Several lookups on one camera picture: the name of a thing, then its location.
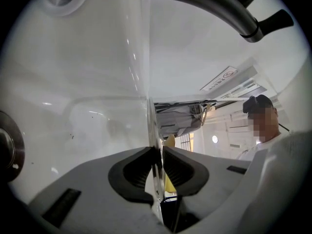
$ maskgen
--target ceiling light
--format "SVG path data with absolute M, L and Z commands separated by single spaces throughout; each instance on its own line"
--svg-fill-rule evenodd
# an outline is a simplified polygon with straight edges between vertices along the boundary
M 215 135 L 213 136 L 213 142 L 214 142 L 214 143 L 218 143 L 218 137 L 215 136 Z

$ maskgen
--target ceiling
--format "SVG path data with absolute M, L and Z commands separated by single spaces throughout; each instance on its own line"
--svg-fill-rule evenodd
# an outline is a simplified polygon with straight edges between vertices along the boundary
M 309 45 L 294 27 L 273 32 L 260 42 L 246 42 L 228 24 L 192 5 L 150 0 L 150 96 L 156 101 L 202 95 L 200 91 L 228 66 L 254 66 L 281 92 L 300 70 Z M 280 0 L 254 0 L 248 10 L 264 20 L 280 9 Z

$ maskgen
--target sign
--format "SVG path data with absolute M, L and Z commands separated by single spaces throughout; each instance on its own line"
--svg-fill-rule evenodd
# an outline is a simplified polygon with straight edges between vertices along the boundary
M 211 82 L 209 82 L 206 86 L 204 86 L 201 90 L 211 92 L 212 90 L 222 86 L 225 82 L 232 79 L 237 73 L 238 73 L 237 69 L 229 66 L 220 75 L 218 75 Z

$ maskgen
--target white shirt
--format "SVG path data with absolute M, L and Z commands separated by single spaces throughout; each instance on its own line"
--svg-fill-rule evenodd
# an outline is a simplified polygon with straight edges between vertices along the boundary
M 270 139 L 267 142 L 259 143 L 255 147 L 252 147 L 249 150 L 243 151 L 236 159 L 252 161 L 257 151 L 270 148 L 274 143 L 280 141 L 281 139 L 287 137 L 288 135 L 289 133 L 282 133 L 279 136 L 276 136 L 275 138 Z

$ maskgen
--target circular cap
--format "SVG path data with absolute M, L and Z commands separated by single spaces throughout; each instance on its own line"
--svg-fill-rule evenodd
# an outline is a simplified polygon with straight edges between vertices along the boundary
M 4 178 L 14 180 L 21 172 L 25 160 L 24 140 L 17 124 L 0 112 L 0 160 Z
M 2 128 L 0 128 L 0 148 L 1 148 L 1 167 L 8 168 L 14 158 L 14 144 L 10 135 Z

